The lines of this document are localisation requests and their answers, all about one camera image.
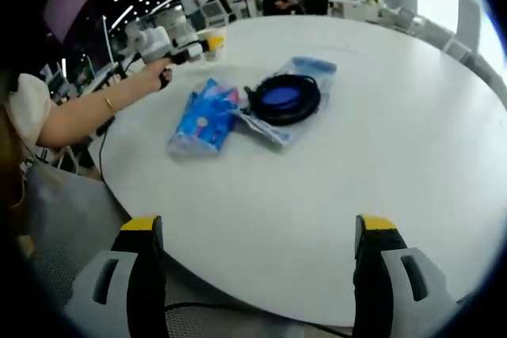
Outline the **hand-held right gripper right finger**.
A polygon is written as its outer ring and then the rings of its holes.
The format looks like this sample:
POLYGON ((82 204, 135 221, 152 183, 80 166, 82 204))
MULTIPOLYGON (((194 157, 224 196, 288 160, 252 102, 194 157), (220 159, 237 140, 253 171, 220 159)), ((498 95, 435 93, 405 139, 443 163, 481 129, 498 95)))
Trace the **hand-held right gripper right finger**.
POLYGON ((431 337, 459 308, 444 273, 387 218, 356 217, 355 263, 353 337, 431 337))

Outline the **person's left hand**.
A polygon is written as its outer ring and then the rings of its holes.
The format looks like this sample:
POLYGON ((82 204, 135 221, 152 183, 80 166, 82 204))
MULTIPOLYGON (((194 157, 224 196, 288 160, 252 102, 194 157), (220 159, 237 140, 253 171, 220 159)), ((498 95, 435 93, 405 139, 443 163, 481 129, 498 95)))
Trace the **person's left hand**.
POLYGON ((160 59, 148 63, 136 74, 136 82, 148 93, 164 89, 173 79, 173 71, 169 59, 160 59))

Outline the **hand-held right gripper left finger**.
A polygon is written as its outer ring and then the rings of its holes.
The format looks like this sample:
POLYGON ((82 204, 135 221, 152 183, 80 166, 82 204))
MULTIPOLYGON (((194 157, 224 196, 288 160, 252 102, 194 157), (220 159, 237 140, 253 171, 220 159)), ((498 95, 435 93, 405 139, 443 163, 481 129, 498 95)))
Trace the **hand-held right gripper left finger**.
POLYGON ((77 274, 65 314, 87 337, 167 337, 162 218, 133 218, 77 274))

